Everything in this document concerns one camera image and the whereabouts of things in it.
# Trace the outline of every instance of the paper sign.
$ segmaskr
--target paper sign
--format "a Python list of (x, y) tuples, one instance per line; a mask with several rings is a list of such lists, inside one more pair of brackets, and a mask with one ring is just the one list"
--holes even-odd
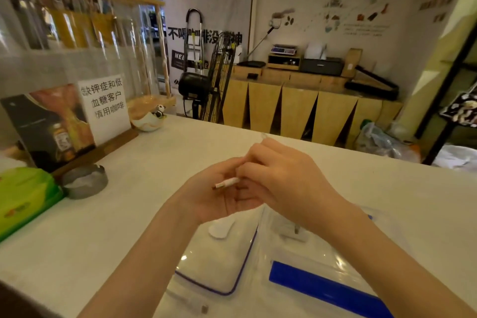
[(122, 75), (80, 81), (78, 91), (96, 146), (131, 128)]

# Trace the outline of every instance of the digital scale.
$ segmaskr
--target digital scale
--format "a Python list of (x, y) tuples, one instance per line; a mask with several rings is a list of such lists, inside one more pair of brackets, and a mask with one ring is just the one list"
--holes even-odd
[(271, 53), (294, 56), (297, 53), (297, 47), (296, 45), (274, 44)]

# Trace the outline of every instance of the right hand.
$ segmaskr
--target right hand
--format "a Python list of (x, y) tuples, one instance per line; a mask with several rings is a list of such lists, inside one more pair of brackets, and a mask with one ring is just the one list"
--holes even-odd
[(351, 203), (307, 154), (268, 138), (254, 144), (237, 176), (277, 213), (328, 240)]

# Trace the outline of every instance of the countertop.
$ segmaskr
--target countertop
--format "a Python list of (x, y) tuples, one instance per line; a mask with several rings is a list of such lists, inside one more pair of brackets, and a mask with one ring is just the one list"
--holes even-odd
[[(420, 264), (477, 309), (477, 174), (274, 138), (311, 155), (351, 202), (389, 213)], [(0, 243), (0, 280), (64, 318), (76, 317), (189, 176), (260, 140), (259, 132), (168, 116), (163, 128), (99, 162), (109, 177), (105, 190), (60, 201)]]

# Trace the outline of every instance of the left hand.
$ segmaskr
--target left hand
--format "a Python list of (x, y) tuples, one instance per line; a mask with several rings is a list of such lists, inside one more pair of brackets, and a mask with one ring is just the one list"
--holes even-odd
[(207, 167), (188, 179), (173, 198), (192, 213), (199, 224), (259, 207), (263, 202), (252, 196), (241, 182), (212, 189), (216, 183), (235, 177), (235, 169), (244, 162), (245, 158), (234, 157)]

